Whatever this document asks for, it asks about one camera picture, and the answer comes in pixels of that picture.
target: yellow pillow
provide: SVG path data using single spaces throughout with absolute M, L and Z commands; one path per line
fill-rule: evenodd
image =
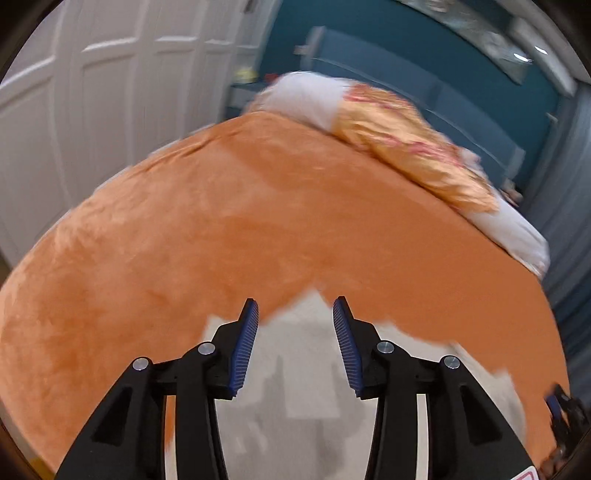
M 333 132 L 373 154 L 449 205 L 464 212 L 496 212 L 493 187 L 462 161 L 460 147 L 435 131 L 411 103 L 356 83 L 343 97 Z

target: curtain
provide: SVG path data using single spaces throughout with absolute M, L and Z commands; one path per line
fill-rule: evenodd
M 591 351 L 591 86 L 559 106 L 521 213 L 548 240 L 543 287 L 571 361 Z

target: silver screw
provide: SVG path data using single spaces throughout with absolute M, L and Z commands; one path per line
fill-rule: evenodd
M 456 368 L 458 368 L 460 366 L 460 361 L 458 360 L 457 357 L 455 357 L 453 355 L 448 355 L 447 357 L 445 357 L 443 359 L 443 363 L 445 364 L 446 367 L 451 368 L 453 370 L 455 370 Z
M 197 347 L 197 351 L 202 355 L 211 355 L 216 351 L 216 346 L 211 342 L 205 342 Z
M 380 353 L 392 353 L 394 351 L 394 344 L 392 342 L 380 342 L 377 344 L 376 348 Z
M 150 364 L 149 360 L 142 356 L 140 358 L 136 358 L 134 360 L 134 363 L 132 364 L 132 366 L 134 367 L 134 370 L 137 370 L 138 372 L 140 372 L 142 370 L 145 370 L 149 364 Z

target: white paneled door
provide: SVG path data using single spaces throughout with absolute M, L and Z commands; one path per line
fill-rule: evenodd
M 0 249 L 12 265 L 98 185 L 220 120 L 279 0 L 65 0 L 0 84 Z

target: blue headboard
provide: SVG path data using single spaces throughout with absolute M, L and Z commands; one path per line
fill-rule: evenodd
M 486 113 L 434 74 L 384 48 L 314 27 L 301 69 L 360 80 L 407 98 L 433 128 L 479 155 L 496 187 L 519 171 L 525 151 Z

